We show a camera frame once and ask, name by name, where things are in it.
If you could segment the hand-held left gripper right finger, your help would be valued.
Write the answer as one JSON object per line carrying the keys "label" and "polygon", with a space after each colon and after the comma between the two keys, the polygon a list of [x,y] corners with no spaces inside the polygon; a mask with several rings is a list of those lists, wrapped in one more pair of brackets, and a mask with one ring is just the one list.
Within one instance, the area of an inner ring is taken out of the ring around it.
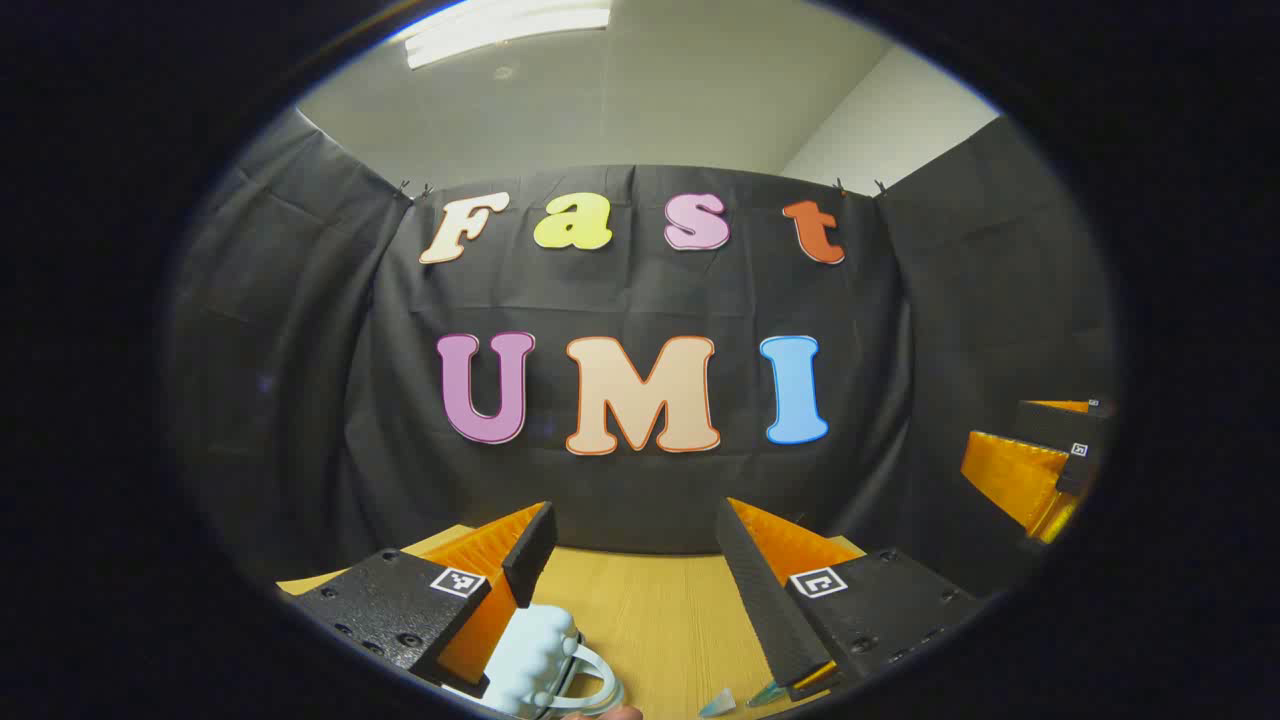
{"label": "hand-held left gripper right finger", "polygon": [[737,498],[721,501],[716,538],[792,701],[896,669],[983,606],[901,550],[854,550]]}

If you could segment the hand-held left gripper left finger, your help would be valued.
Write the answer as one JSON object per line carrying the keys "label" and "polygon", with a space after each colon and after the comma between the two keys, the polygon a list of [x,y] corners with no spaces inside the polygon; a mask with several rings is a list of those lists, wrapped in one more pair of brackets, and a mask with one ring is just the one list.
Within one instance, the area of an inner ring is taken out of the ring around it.
{"label": "hand-held left gripper left finger", "polygon": [[480,696],[486,665],[556,544],[556,511],[539,502],[426,553],[379,550],[291,603],[375,659]]}

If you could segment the light blue suitcase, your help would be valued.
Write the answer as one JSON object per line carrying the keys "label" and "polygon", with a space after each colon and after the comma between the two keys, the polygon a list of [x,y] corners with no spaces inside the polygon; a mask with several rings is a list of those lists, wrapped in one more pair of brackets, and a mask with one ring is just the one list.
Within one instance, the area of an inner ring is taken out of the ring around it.
{"label": "light blue suitcase", "polygon": [[532,603],[509,620],[471,700],[521,720],[598,717],[625,703],[625,685],[586,644],[571,614]]}

